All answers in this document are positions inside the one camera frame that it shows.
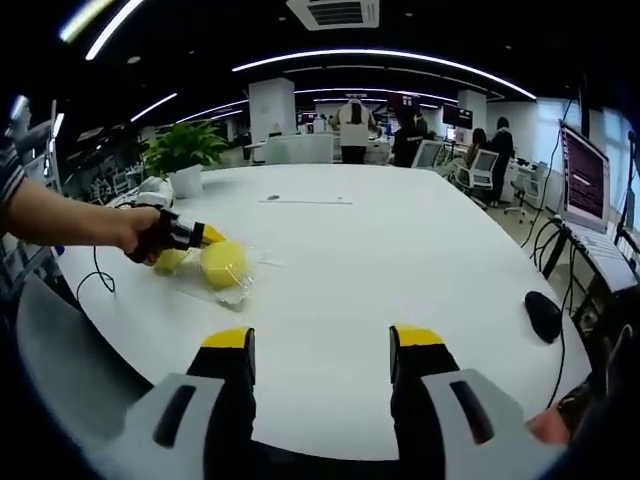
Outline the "person's right hand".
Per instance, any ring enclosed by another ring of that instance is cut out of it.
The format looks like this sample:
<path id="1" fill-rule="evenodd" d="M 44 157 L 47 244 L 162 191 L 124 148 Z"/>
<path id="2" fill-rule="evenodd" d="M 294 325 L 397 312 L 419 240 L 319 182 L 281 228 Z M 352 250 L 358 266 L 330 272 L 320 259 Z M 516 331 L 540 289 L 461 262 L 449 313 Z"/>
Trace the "person's right hand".
<path id="1" fill-rule="evenodd" d="M 570 441 L 570 430 L 557 405 L 530 419 L 526 427 L 538 440 L 546 444 L 566 445 Z"/>

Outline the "person's left hand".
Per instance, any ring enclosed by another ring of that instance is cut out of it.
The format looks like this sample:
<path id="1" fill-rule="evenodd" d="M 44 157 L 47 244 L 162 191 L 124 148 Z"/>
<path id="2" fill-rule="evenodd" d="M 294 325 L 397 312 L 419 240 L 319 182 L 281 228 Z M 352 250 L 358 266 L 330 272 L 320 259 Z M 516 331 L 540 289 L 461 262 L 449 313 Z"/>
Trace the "person's left hand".
<path id="1" fill-rule="evenodd" d="M 116 246 L 134 263 L 154 266 L 163 251 L 157 242 L 161 212 L 144 206 L 119 210 L 117 214 Z"/>

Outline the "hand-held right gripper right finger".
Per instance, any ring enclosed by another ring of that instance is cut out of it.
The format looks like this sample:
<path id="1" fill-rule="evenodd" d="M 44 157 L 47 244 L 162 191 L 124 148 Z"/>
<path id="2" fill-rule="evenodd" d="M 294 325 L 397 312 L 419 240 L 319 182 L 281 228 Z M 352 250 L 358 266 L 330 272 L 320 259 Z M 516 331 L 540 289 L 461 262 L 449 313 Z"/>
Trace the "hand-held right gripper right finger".
<path id="1" fill-rule="evenodd" d="M 519 403 L 461 369 L 433 331 L 389 328 L 391 415 L 409 479 L 539 479 L 563 449 L 526 427 Z"/>

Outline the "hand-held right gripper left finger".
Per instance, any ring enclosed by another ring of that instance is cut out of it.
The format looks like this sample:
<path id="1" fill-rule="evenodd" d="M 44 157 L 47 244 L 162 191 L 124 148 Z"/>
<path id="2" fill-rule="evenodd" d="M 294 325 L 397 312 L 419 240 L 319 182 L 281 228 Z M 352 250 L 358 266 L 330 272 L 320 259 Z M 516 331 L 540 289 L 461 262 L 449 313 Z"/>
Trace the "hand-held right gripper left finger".
<path id="1" fill-rule="evenodd" d="M 237 474 L 256 416 L 255 333 L 223 330 L 187 372 L 170 374 L 128 411 L 124 479 L 220 479 Z"/>

